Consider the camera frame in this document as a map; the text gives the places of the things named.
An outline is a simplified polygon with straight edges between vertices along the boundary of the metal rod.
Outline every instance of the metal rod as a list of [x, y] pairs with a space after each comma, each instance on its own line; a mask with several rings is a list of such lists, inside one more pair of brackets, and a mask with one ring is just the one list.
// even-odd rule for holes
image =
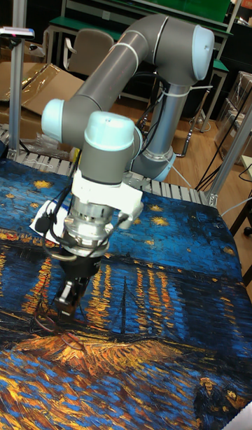
[[186, 140], [185, 140], [185, 143], [184, 143], [184, 147], [183, 147], [183, 151], [182, 151], [182, 153], [176, 153], [176, 157], [177, 158], [184, 158], [186, 156], [186, 152], [188, 150], [188, 145], [189, 145], [189, 142], [190, 142], [190, 138], [192, 137], [193, 130], [195, 129], [195, 125], [197, 123], [197, 120], [198, 120], [201, 112], [202, 112], [202, 108], [204, 106], [205, 100], [206, 100], [206, 98], [207, 98], [207, 96], [208, 96], [209, 93], [210, 93], [209, 89], [206, 90], [206, 92], [204, 93], [202, 102], [201, 102], [200, 107], [199, 107], [199, 111], [197, 112], [197, 114], [195, 115], [195, 117], [192, 119], [192, 125], [190, 126], [189, 133], [188, 133], [188, 135], [186, 137]]
[[246, 139], [249, 136], [252, 128], [252, 104], [249, 107], [248, 113], [243, 120], [241, 127], [235, 137], [230, 150], [228, 151], [223, 164], [220, 167], [217, 177], [213, 181], [211, 188], [207, 191], [206, 197], [207, 200], [211, 199], [212, 195], [219, 194], [225, 180], [232, 169], [237, 157], [241, 153], [244, 144], [246, 143]]
[[[13, 27], [25, 28], [27, 0], [13, 0]], [[10, 118], [9, 118], [9, 153], [16, 159], [19, 153], [22, 72], [24, 60], [24, 40], [11, 53], [10, 71]]]

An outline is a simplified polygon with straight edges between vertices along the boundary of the metal frame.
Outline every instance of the metal frame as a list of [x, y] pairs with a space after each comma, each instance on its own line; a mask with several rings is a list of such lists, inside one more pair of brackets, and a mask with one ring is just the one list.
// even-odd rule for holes
[[249, 133], [251, 132], [251, 123], [252, 123], [252, 104], [249, 107], [247, 114], [239, 128], [237, 136], [235, 137], [230, 150], [228, 151], [224, 162], [222, 163], [220, 170], [218, 172], [217, 177], [214, 179], [211, 188], [206, 192], [206, 198], [208, 203], [211, 204], [214, 198], [217, 197], [227, 176], [232, 169], [237, 157], [239, 156], [242, 148], [246, 142]]
[[[27, 15], [27, 0], [13, 0], [13, 27], [25, 28]], [[24, 61], [24, 40], [14, 47], [11, 53], [10, 71], [10, 128], [8, 157], [15, 160], [19, 153], [20, 144], [20, 116], [22, 72]]]

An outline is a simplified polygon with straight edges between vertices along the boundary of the white cable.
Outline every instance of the white cable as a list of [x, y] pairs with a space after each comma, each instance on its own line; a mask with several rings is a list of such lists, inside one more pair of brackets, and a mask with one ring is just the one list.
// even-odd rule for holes
[[212, 89], [213, 86], [191, 86], [190, 91], [193, 91], [194, 89]]
[[190, 185], [190, 183], [188, 183], [188, 181], [186, 181], [186, 178], [184, 178], [183, 177], [183, 175], [181, 175], [181, 173], [179, 173], [179, 171], [177, 170], [177, 169], [175, 169], [175, 167], [172, 165], [171, 166], [174, 170], [175, 170], [175, 172], [177, 172], [177, 174], [189, 185], [189, 187], [191, 187], [192, 188], [192, 186]]
[[225, 215], [227, 212], [231, 211], [235, 207], [241, 206], [241, 204], [244, 204], [244, 203], [246, 203], [246, 201], [249, 201], [249, 200], [252, 200], [252, 197], [246, 198], [244, 201], [241, 201], [239, 204], [236, 204], [235, 206], [230, 207], [227, 211], [223, 212], [223, 214], [221, 214], [221, 216], [223, 217], [223, 215]]
[[162, 95], [166, 95], [168, 97], [185, 97], [187, 94], [189, 94], [189, 92], [190, 92], [190, 89], [189, 91], [185, 92], [185, 94], [170, 94], [169, 92], [162, 91]]
[[[207, 125], [209, 126], [209, 129], [208, 130], [205, 130], [205, 132], [207, 132], [207, 131], [210, 131], [210, 129], [211, 129], [211, 125], [210, 125], [210, 123], [209, 122], [207, 122]], [[193, 128], [194, 130], [197, 130], [197, 131], [201, 131], [201, 128]]]
[[124, 46], [124, 47], [127, 47], [128, 49], [130, 49], [133, 53], [134, 53], [134, 56], [135, 56], [135, 58], [136, 58], [136, 69], [135, 69], [135, 71], [134, 71], [134, 73], [133, 73], [133, 75], [137, 72], [137, 69], [138, 69], [138, 66], [139, 66], [139, 58], [138, 58], [138, 55], [137, 55], [137, 52], [136, 52], [136, 50], [133, 48], [133, 47], [131, 47], [131, 45], [130, 44], [127, 44], [127, 43], [116, 43], [116, 44], [114, 44], [110, 49], [109, 49], [109, 51], [111, 51], [114, 47], [116, 47], [116, 46]]

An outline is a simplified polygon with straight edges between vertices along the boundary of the painted canvas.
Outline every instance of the painted canvas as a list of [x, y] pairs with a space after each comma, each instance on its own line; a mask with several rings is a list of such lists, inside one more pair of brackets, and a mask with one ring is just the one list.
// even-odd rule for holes
[[214, 430], [252, 400], [252, 306], [215, 209], [144, 194], [65, 322], [29, 224], [66, 179], [0, 177], [0, 429]]

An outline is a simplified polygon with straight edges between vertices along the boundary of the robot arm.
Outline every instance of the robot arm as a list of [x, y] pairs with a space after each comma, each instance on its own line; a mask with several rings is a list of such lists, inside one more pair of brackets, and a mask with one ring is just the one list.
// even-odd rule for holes
[[[144, 176], [165, 178], [167, 154], [186, 96], [190, 86], [206, 76], [213, 46], [212, 32], [198, 25], [165, 15], [145, 17], [125, 31], [68, 102], [54, 99], [45, 107], [45, 134], [82, 149], [64, 226], [64, 241], [69, 241], [63, 245], [64, 253], [75, 254], [76, 260], [62, 263], [66, 283], [56, 298], [66, 315], [74, 312], [86, 279], [99, 269], [100, 258], [108, 249], [114, 209], [120, 211], [119, 224], [124, 228], [141, 213], [142, 192], [122, 182], [128, 161], [134, 159], [134, 171]], [[105, 111], [143, 60], [154, 64], [171, 88], [155, 135], [137, 156], [141, 140], [134, 123]]]

